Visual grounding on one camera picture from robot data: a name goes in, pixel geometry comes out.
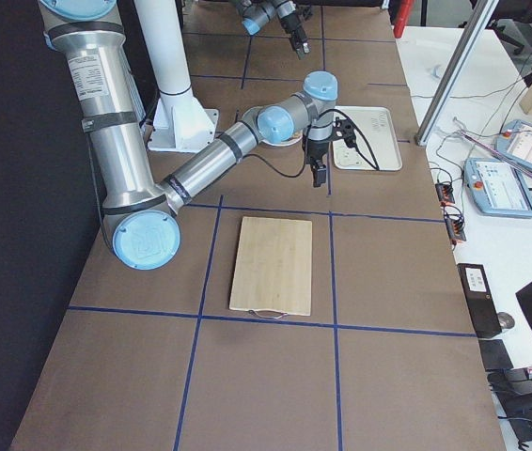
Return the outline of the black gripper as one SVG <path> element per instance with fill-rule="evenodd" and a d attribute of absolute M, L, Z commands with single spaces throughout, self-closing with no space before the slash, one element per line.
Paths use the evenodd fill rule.
<path fill-rule="evenodd" d="M 332 125 L 304 130 L 305 163 L 310 165 L 314 188 L 319 188 L 327 180 L 327 166 L 322 158 L 328 152 L 332 133 Z"/>
<path fill-rule="evenodd" d="M 303 28 L 298 13 L 293 11 L 285 16 L 280 16 L 279 22 L 289 35 L 289 41 L 298 58 L 302 59 L 307 56 L 310 53 L 310 48 L 309 44 L 303 41 Z"/>

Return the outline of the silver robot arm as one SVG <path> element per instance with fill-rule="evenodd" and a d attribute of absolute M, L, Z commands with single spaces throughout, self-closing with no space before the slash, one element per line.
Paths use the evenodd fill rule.
<path fill-rule="evenodd" d="M 152 176 L 134 110 L 117 3 L 39 3 L 48 44 L 67 59 L 84 114 L 82 128 L 102 172 L 107 190 L 102 211 L 112 234 L 109 247 L 125 265 L 153 270 L 179 249 L 175 219 L 179 210 L 259 144 L 281 143 L 301 132 L 309 144 L 326 149 L 338 85 L 330 72 L 311 72 L 300 92 L 273 105 L 254 107 L 217 133 L 191 87 L 176 5 L 139 1 L 135 9 L 167 131 L 175 148 L 191 153 L 162 181 Z"/>
<path fill-rule="evenodd" d="M 249 35 L 256 35 L 266 24 L 277 19 L 298 57 L 302 59 L 310 53 L 303 24 L 312 16 L 311 6 L 298 7 L 291 0 L 232 0 L 230 4 L 242 18 L 243 27 Z"/>

